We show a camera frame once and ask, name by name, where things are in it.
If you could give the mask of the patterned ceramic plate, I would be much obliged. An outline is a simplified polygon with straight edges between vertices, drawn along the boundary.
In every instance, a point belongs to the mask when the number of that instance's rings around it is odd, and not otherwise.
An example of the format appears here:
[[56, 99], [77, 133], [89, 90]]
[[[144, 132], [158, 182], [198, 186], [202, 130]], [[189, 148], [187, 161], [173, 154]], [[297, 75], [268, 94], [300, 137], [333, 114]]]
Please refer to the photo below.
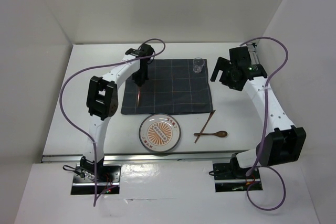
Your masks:
[[181, 139], [178, 121], [168, 114], [148, 116], [139, 127], [139, 140], [150, 152], [166, 153], [177, 147]]

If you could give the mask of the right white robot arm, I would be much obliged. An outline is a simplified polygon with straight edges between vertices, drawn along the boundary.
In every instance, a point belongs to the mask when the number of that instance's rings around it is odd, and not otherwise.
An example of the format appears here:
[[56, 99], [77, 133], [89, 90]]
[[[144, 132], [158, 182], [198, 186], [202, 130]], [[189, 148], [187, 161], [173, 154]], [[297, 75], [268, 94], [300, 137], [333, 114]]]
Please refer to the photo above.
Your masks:
[[235, 178], [256, 168], [296, 162], [307, 134], [288, 118], [276, 98], [261, 64], [253, 64], [246, 46], [229, 50], [229, 59], [219, 57], [210, 80], [230, 89], [245, 91], [263, 120], [262, 139], [248, 151], [233, 155], [229, 172]]

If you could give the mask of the dark grey checked cloth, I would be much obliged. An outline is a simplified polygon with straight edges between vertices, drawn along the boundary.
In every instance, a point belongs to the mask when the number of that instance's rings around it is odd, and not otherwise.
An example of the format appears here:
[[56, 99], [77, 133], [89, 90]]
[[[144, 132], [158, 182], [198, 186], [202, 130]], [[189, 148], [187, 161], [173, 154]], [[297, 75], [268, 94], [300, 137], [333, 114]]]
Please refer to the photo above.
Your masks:
[[207, 60], [201, 73], [193, 72], [193, 59], [154, 60], [148, 66], [148, 81], [141, 87], [129, 77], [125, 82], [121, 114], [201, 114], [213, 110]]

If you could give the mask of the brown wooden spoon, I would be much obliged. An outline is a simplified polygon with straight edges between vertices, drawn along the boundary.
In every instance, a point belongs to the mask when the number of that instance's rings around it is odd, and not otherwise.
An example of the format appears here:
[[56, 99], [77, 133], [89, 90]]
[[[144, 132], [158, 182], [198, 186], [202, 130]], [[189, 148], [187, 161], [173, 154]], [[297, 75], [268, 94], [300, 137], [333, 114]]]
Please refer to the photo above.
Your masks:
[[228, 133], [226, 131], [218, 131], [215, 133], [194, 133], [194, 136], [216, 136], [216, 137], [227, 137]]

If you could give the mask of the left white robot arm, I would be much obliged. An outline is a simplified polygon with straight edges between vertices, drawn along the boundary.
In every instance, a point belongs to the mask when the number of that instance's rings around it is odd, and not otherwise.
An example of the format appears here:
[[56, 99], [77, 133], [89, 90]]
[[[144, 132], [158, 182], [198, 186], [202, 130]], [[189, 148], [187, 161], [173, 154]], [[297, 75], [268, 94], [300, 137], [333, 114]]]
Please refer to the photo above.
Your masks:
[[93, 182], [103, 177], [104, 141], [109, 121], [118, 108], [118, 89], [129, 77], [137, 86], [142, 86], [148, 80], [148, 61], [153, 54], [154, 49], [148, 44], [142, 44], [138, 49], [131, 48], [126, 51], [120, 65], [101, 77], [90, 79], [86, 105], [91, 116], [89, 135], [95, 145], [86, 147], [80, 168]]

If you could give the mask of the small clear glass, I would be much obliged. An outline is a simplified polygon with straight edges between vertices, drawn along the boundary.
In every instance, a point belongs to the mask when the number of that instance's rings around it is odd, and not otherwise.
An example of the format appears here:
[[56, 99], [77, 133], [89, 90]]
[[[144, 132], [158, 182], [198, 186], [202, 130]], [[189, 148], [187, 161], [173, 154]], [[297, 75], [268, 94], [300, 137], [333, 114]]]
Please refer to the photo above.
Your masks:
[[197, 57], [193, 59], [193, 72], [194, 73], [201, 73], [204, 67], [204, 59]]

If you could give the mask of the copper fork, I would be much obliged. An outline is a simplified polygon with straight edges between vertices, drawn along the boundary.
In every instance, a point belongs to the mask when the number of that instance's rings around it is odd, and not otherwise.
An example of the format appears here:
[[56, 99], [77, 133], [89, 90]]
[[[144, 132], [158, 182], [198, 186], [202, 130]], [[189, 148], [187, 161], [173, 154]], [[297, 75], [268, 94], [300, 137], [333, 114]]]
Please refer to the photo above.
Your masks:
[[141, 97], [141, 87], [138, 87], [138, 92], [136, 96], [136, 107], [138, 108], [140, 105], [140, 97]]

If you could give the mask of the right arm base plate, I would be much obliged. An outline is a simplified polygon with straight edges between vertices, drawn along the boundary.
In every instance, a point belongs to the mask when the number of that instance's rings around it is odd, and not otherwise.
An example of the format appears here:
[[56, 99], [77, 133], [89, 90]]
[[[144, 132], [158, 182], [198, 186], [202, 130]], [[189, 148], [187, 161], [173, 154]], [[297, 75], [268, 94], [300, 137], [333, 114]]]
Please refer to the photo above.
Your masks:
[[214, 163], [213, 169], [208, 172], [214, 178], [215, 191], [236, 192], [250, 190], [263, 190], [260, 173], [255, 170], [249, 177], [246, 176], [248, 168], [240, 168], [234, 161], [230, 163]]

